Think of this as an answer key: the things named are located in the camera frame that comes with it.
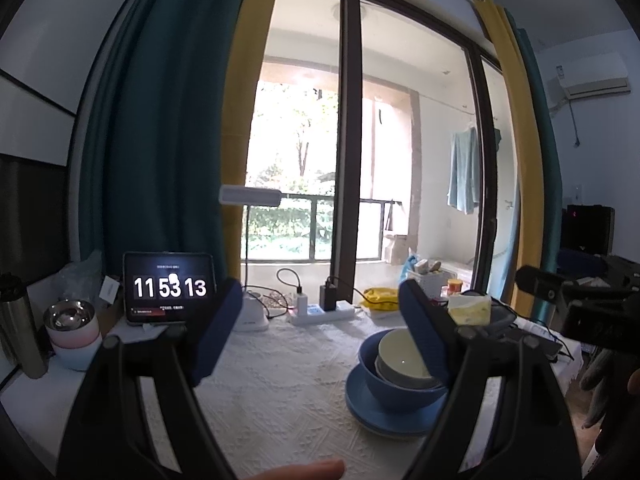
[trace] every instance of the black power adapter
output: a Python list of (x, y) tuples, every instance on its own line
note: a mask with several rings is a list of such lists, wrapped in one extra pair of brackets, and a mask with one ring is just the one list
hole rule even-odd
[(327, 279), (324, 285), (320, 285), (320, 307), (325, 312), (335, 310), (335, 302), (338, 298), (338, 289)]

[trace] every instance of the table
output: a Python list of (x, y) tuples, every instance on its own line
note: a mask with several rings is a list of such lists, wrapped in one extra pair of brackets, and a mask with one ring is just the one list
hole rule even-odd
[[(294, 327), (280, 318), (266, 332), (233, 332), (215, 372), (195, 392), (236, 475), (341, 456), (347, 479), (401, 478), (422, 440), (375, 436), (354, 420), (344, 402), (344, 381), (360, 343), (393, 326), (403, 326), (402, 318), (372, 320), (359, 312), (356, 319), (335, 324)], [(565, 342), (575, 361), (561, 357), (552, 365), (563, 393), (582, 365), (580, 344)], [(82, 377), (53, 357), (46, 375), (17, 376), (1, 396), (17, 429), (52, 471)], [(482, 456), (499, 384), (498, 378), (487, 383), (465, 466)], [(177, 468), (151, 380), (142, 381), (142, 391), (161, 463)]]

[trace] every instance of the digital clock display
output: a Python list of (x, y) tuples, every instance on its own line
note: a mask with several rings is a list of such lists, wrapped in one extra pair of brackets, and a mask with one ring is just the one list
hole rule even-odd
[(129, 322), (184, 321), (214, 295), (208, 254), (125, 253), (123, 268)]

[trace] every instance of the metal railing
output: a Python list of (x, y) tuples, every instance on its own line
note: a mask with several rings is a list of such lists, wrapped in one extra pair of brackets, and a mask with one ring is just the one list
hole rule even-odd
[[(302, 193), (283, 193), (283, 199), (293, 199), (293, 200), (308, 200), (310, 202), (310, 221), (309, 221), (309, 249), (308, 249), (308, 257), (307, 258), (251, 258), (251, 251), (249, 252), (249, 263), (260, 263), (260, 264), (270, 264), (270, 263), (298, 263), (298, 264), (312, 264), (316, 262), (329, 262), (330, 258), (318, 258), (316, 257), (316, 245), (318, 241), (318, 203), (319, 202), (334, 202), (334, 198), (331, 195), (311, 195), (311, 194), (302, 194)], [(361, 198), (361, 204), (378, 204), (379, 206), (379, 218), (380, 223), (378, 225), (378, 232), (376, 235), (376, 240), (378, 243), (378, 251), (375, 256), (367, 256), (362, 258), (357, 258), (358, 261), (377, 261), (382, 260), (382, 246), (383, 246), (383, 237), (385, 231), (385, 219), (387, 218), (390, 208), (393, 204), (402, 205), (401, 202), (396, 200), (377, 200), (373, 198)], [(249, 214), (254, 210), (255, 207), (248, 208)], [(331, 240), (333, 238), (333, 224), (332, 224), (332, 234)], [(244, 237), (242, 238), (242, 246), (244, 247)], [(244, 262), (244, 250), (242, 252), (242, 261)]]

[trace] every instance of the air conditioner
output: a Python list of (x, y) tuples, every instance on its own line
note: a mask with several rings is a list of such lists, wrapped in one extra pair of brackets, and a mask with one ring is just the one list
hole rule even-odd
[(628, 73), (617, 52), (583, 57), (556, 66), (558, 81), (568, 99), (631, 92)]

